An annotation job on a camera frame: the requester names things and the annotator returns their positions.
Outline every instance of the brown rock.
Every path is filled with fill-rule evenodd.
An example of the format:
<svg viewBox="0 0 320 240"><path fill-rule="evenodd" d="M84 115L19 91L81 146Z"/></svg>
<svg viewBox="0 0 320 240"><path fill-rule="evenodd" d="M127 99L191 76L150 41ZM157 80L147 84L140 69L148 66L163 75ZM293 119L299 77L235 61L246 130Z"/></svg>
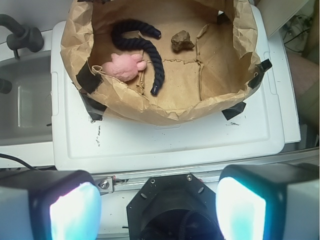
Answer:
<svg viewBox="0 0 320 240"><path fill-rule="evenodd" d="M171 38L172 49L179 52L182 49L193 49L195 45L190 41L190 35L182 30Z"/></svg>

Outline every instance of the gray faucet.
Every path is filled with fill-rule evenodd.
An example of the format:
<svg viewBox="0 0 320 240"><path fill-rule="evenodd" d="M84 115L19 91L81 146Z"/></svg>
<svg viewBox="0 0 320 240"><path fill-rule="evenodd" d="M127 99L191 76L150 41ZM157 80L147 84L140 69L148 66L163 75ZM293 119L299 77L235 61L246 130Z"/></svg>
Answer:
<svg viewBox="0 0 320 240"><path fill-rule="evenodd" d="M44 39L36 27L20 25L11 16L0 14L0 26L9 29L12 34L6 38L6 44L13 50L14 58L19 59L18 49L27 48L31 52L39 52L44 46Z"/></svg>

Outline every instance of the pink plush toy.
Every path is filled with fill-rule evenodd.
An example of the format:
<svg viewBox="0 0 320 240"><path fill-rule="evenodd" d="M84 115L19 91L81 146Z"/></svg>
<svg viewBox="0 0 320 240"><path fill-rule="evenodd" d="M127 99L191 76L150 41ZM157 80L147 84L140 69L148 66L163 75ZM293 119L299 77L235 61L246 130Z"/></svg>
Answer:
<svg viewBox="0 0 320 240"><path fill-rule="evenodd" d="M102 64L102 70L109 76L115 77L122 82L128 82L138 75L138 71L143 71L147 63L142 60L141 54L111 54L112 62Z"/></svg>

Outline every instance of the paper bag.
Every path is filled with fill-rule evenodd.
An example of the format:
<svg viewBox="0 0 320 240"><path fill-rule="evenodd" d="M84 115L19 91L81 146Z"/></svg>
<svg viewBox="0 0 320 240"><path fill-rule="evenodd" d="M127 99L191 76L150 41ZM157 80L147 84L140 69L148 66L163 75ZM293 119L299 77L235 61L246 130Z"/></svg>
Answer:
<svg viewBox="0 0 320 240"><path fill-rule="evenodd" d="M115 23L136 19L161 31L154 39L139 32L127 38L150 40L162 58L165 79L157 96L150 93L154 68L128 83L106 75L101 65L122 54L111 39ZM175 52L171 38L189 32L192 50ZM105 115L154 125L180 124L228 109L252 95L270 67L255 53L257 25L247 0L74 1L61 41L67 73L86 106Z"/></svg>

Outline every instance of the white bin lid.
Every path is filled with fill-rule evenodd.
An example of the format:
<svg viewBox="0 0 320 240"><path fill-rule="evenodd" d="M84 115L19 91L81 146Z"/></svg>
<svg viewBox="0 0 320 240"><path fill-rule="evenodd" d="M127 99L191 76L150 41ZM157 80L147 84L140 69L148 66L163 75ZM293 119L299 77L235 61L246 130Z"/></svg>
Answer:
<svg viewBox="0 0 320 240"><path fill-rule="evenodd" d="M261 15L253 10L259 32L256 50L263 61L270 59L270 50ZM161 169L266 156L283 149L274 68L267 71L258 91L244 101L244 112L229 121L217 112L172 126L106 116L92 122L62 63L64 27L65 22L54 27L51 49L52 134L58 170L115 173Z"/></svg>

